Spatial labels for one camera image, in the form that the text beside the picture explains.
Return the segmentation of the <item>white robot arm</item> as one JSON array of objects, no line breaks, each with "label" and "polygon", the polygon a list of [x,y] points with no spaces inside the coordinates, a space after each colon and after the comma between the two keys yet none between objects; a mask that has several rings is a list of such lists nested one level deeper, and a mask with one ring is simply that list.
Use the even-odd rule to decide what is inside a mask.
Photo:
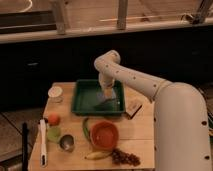
[{"label": "white robot arm", "polygon": [[213,171],[207,105],[192,85],[139,72],[120,64],[110,50],[97,57],[103,90],[116,80],[154,103],[155,171]]}]

